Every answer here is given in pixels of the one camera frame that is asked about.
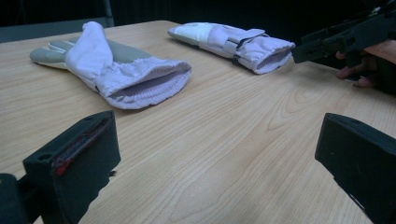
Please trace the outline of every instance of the black device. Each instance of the black device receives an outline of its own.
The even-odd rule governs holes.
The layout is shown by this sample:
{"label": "black device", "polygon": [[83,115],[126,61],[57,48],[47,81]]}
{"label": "black device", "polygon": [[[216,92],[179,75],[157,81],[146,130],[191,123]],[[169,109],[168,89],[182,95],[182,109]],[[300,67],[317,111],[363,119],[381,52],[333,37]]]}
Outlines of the black device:
{"label": "black device", "polygon": [[[293,49],[296,63],[303,63],[345,53],[346,66],[361,63],[361,51],[387,39],[396,39],[395,0],[363,0],[366,11],[334,25],[301,38],[302,44]],[[396,94],[396,65],[375,57],[377,85],[381,91]]]}
{"label": "black device", "polygon": [[78,223],[120,162],[113,111],[91,115],[0,174],[0,223]]}
{"label": "black device", "polygon": [[315,159],[374,223],[396,223],[396,139],[328,113]]}

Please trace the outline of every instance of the wooden table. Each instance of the wooden table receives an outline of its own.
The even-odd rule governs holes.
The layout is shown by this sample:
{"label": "wooden table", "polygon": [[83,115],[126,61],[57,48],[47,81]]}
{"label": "wooden table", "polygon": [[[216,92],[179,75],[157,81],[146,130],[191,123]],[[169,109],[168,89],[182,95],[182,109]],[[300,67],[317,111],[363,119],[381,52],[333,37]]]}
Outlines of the wooden table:
{"label": "wooden table", "polygon": [[186,87],[141,110],[111,107],[80,79],[32,63],[59,35],[0,44],[0,173],[91,114],[114,110],[122,161],[80,223],[370,223],[314,159],[327,112],[396,136],[396,99],[315,63],[256,76],[172,39],[177,24],[106,29],[107,38],[192,65]]}

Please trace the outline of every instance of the glove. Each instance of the glove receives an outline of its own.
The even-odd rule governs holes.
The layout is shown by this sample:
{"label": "glove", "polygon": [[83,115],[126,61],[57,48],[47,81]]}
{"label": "glove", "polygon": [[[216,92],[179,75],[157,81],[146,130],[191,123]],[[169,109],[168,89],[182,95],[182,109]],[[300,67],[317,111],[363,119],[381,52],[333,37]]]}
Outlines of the glove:
{"label": "glove", "polygon": [[109,104],[122,109],[159,104],[178,93],[191,73],[184,61],[158,59],[106,40],[103,27],[93,21],[83,25],[80,38],[51,41],[48,49],[35,49],[30,58],[69,70]]}
{"label": "glove", "polygon": [[192,22],[173,27],[168,34],[216,53],[233,58],[256,74],[265,74],[285,64],[294,43],[270,37],[264,30],[243,30],[228,25]]}

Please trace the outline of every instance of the white fabric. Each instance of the white fabric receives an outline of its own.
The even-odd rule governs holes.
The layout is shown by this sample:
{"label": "white fabric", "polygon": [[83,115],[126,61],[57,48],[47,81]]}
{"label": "white fabric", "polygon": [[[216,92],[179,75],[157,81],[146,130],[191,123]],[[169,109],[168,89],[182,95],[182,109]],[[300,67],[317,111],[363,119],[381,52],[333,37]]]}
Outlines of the white fabric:
{"label": "white fabric", "polygon": [[270,37],[264,30],[243,30],[236,27],[194,22],[173,27],[168,34],[181,41],[193,39],[201,49],[225,58],[236,58],[256,74],[266,74],[285,64],[291,57],[294,43]]}
{"label": "white fabric", "polygon": [[83,33],[65,57],[67,69],[113,106],[138,109],[156,105],[178,93],[187,83],[191,66],[155,57],[132,63],[113,63],[103,27],[83,25]]}

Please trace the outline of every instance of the velcro strap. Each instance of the velcro strap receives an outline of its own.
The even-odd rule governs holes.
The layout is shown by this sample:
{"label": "velcro strap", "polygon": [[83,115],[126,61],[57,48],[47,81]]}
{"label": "velcro strap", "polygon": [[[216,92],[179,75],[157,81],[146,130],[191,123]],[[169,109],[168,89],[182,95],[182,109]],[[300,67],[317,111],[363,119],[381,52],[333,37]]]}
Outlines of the velcro strap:
{"label": "velcro strap", "polygon": [[268,36],[264,30],[251,29],[247,30],[240,35],[230,35],[224,44],[224,51],[235,54],[236,51],[246,42],[247,40],[253,39],[256,36]]}

